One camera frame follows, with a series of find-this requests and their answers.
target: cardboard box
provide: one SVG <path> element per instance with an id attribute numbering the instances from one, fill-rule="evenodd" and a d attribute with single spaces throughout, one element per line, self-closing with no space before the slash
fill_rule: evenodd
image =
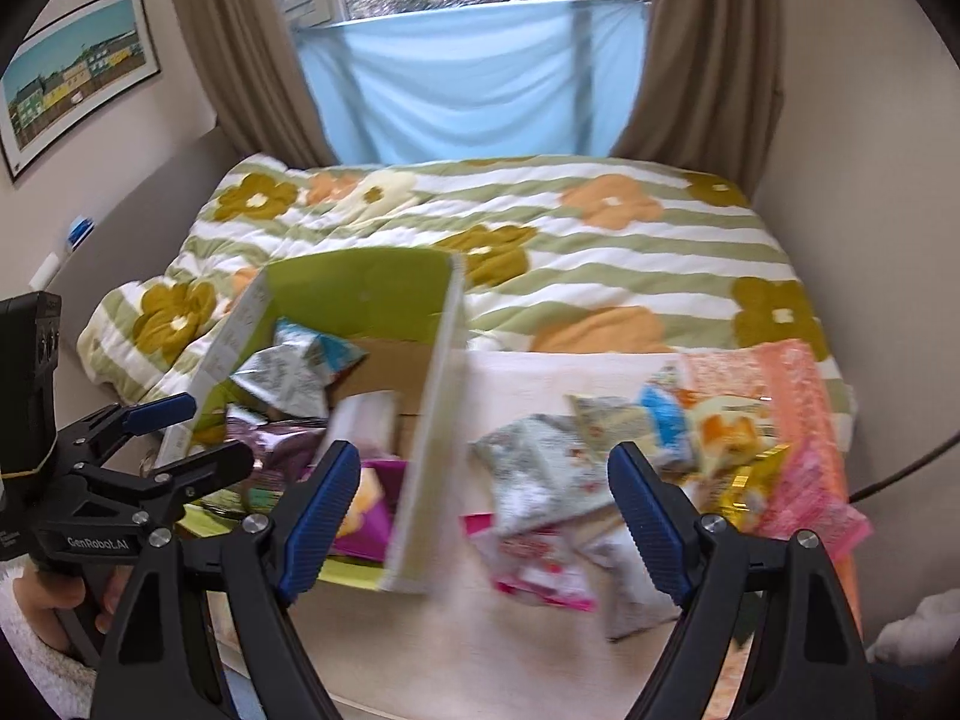
<path id="1" fill-rule="evenodd" d="M 237 301 L 188 390 L 198 413 L 170 428 L 157 466 L 180 460 L 195 431 L 223 422 L 224 407 L 243 400 L 229 381 L 254 351 L 270 346 L 275 321 L 342 338 L 368 352 L 329 391 L 330 405 L 359 392 L 400 394 L 398 455 L 408 461 L 383 567 L 331 556 L 320 579 L 400 592 L 424 592 L 436 561 L 466 375 L 464 269 L 458 256 L 428 248 L 361 247 L 267 265 Z M 198 536 L 229 529 L 226 521 L 188 507 L 181 525 Z"/>

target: pink package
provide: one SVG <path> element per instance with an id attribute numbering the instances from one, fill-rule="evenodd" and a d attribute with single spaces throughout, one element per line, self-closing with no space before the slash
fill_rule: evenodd
<path id="1" fill-rule="evenodd" d="M 492 514 L 468 514 L 464 531 L 477 548 L 493 586 L 520 601 L 592 611 L 596 599 L 576 557 L 558 528 L 501 538 Z"/>
<path id="2" fill-rule="evenodd" d="M 360 487 L 333 541 L 333 554 L 381 563 L 387 559 L 406 466 L 400 458 L 362 461 Z"/>
<path id="3" fill-rule="evenodd" d="M 815 531 L 834 562 L 874 531 L 867 517 L 827 489 L 823 459 L 810 440 L 804 440 L 787 459 L 755 532 L 790 538 L 800 528 Z"/>

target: fluffy white sleeve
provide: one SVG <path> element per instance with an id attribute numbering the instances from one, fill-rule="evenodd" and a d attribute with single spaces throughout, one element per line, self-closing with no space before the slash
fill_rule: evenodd
<path id="1" fill-rule="evenodd" d="M 957 640 L 960 589 L 931 595 L 909 617 L 884 626 L 867 659 L 900 666 L 937 664 L 947 659 Z"/>
<path id="2" fill-rule="evenodd" d="M 0 563 L 0 628 L 54 711 L 62 718 L 89 717 L 96 672 L 52 650 L 27 625 L 13 597 L 13 580 L 22 573 L 22 565 Z"/>

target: wall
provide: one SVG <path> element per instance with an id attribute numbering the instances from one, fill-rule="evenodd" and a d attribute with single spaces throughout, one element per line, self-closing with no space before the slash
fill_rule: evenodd
<path id="1" fill-rule="evenodd" d="M 37 26 L 91 0 L 51 0 Z M 35 162 L 16 187 L 0 167 L 0 296 L 27 290 L 77 215 L 95 220 L 178 149 L 213 127 L 171 0 L 144 0 L 160 76 L 101 108 Z"/>
<path id="2" fill-rule="evenodd" d="M 785 0 L 786 105 L 757 206 L 861 417 L 860 488 L 960 428 L 960 70 L 914 0 Z M 866 634 L 960 587 L 960 451 L 861 505 Z"/>

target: brown curtain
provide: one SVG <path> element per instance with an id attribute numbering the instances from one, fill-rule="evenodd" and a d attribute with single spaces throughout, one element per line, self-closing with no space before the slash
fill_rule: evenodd
<path id="1" fill-rule="evenodd" d="M 336 162 L 274 0 L 173 0 L 218 124 L 243 153 Z"/>
<path id="2" fill-rule="evenodd" d="M 613 156 L 717 173 L 750 194 L 781 109 L 781 0 L 653 0 Z"/>

